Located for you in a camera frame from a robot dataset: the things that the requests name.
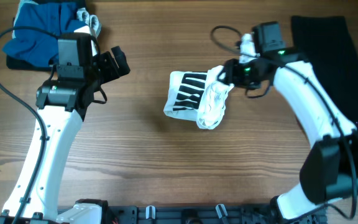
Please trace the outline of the white t-shirt black print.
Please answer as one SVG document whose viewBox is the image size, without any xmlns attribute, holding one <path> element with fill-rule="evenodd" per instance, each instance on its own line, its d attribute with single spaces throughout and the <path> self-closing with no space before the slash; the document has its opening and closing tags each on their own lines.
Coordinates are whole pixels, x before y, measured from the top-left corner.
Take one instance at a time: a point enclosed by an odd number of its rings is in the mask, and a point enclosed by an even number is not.
<svg viewBox="0 0 358 224">
<path fill-rule="evenodd" d="M 218 80 L 225 77 L 223 65 L 206 72 L 172 72 L 163 112 L 171 118 L 194 121 L 200 129 L 214 129 L 223 119 L 225 101 L 234 88 Z"/>
</svg>

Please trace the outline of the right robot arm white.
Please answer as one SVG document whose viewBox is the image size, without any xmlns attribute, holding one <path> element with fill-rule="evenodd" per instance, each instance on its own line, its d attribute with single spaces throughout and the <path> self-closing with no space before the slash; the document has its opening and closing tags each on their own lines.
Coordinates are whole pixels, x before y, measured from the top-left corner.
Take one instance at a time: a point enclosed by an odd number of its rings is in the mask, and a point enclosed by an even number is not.
<svg viewBox="0 0 358 224">
<path fill-rule="evenodd" d="M 218 80 L 247 91 L 260 88 L 264 81 L 274 86 L 292 108 L 311 147 L 299 183 L 252 215 L 266 223 L 296 223 L 331 207 L 352 220 L 358 198 L 358 128 L 326 93 L 307 57 L 289 48 L 252 56 L 248 62 L 230 59 Z"/>
</svg>

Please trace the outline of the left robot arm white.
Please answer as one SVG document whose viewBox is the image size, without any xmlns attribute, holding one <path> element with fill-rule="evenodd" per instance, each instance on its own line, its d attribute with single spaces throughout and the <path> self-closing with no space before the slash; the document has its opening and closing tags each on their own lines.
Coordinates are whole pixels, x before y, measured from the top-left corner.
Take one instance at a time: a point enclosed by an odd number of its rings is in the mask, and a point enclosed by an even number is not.
<svg viewBox="0 0 358 224">
<path fill-rule="evenodd" d="M 125 53 L 113 47 L 94 64 L 60 64 L 57 79 L 44 81 L 37 91 L 32 142 L 0 223 L 116 223 L 105 200 L 81 199 L 58 213 L 58 192 L 69 150 L 94 93 L 129 72 Z"/>
</svg>

